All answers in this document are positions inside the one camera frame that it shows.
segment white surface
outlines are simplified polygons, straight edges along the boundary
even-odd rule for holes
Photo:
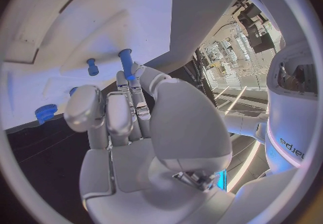
[[[30,6],[37,4],[37,0],[30,1],[34,2],[12,0],[0,28],[3,32],[11,26],[2,51],[11,51]],[[42,33],[45,38],[33,65],[4,64],[0,96],[3,128],[36,120],[34,111],[49,103],[57,104],[57,114],[62,113],[73,87],[89,84],[105,88],[122,69],[117,54],[124,48],[131,48],[132,58],[142,63],[168,52],[171,10],[172,0],[72,1],[48,32]],[[20,56],[23,58],[23,50],[15,50],[15,58]],[[88,75],[89,58],[96,59],[97,76]]]

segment blue knob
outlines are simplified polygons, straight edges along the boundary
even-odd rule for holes
[[[99,68],[94,64],[95,60],[93,58],[87,60],[89,65],[88,72],[90,76],[96,76],[99,74]]]
[[[131,49],[124,49],[119,53],[119,57],[121,59],[124,77],[127,80],[135,80],[136,77],[131,74],[131,66],[134,64],[131,58]]]
[[[57,106],[55,104],[47,104],[38,108],[35,111],[36,118],[40,124],[45,123],[47,120],[54,117],[57,112]]]
[[[69,96],[72,96],[78,87],[74,87],[69,91]]]

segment light strip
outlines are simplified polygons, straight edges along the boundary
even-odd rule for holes
[[[267,122],[267,134],[268,134],[268,138],[272,144],[272,146],[278,151],[278,153],[284,158],[286,159],[289,163],[291,163],[293,166],[295,167],[300,167],[300,163],[298,163],[296,160],[294,160],[291,156],[289,156],[286,151],[284,151],[282,148],[279,147],[279,145],[277,144],[276,140],[273,138],[273,135],[271,133],[270,130],[270,124],[269,124],[269,120]]]
[[[230,192],[233,189],[233,187],[235,187],[235,185],[242,178],[243,174],[246,172],[246,170],[250,166],[252,160],[254,159],[254,157],[255,157],[255,155],[257,153],[257,150],[258,150],[259,146],[260,146],[260,142],[259,141],[256,141],[254,147],[252,148],[251,153],[249,154],[249,156],[247,157],[247,159],[243,163],[242,167],[239,169],[238,173],[235,175],[235,177],[228,184],[228,186],[227,186],[227,192]]]
[[[222,94],[223,94],[223,92],[224,91],[226,91],[227,89],[229,88],[229,86],[228,87],[226,87],[219,95],[217,95],[216,96],[216,98],[215,99],[217,99],[219,96],[221,96]]]
[[[229,113],[229,111],[232,109],[232,107],[235,105],[235,103],[239,100],[239,98],[242,96],[242,93],[245,91],[245,89],[247,88],[247,86],[245,86],[243,88],[243,90],[240,92],[240,94],[237,96],[237,98],[235,99],[235,101],[233,101],[233,103],[231,104],[231,106],[228,108],[228,110],[225,112],[225,115],[227,113]]]

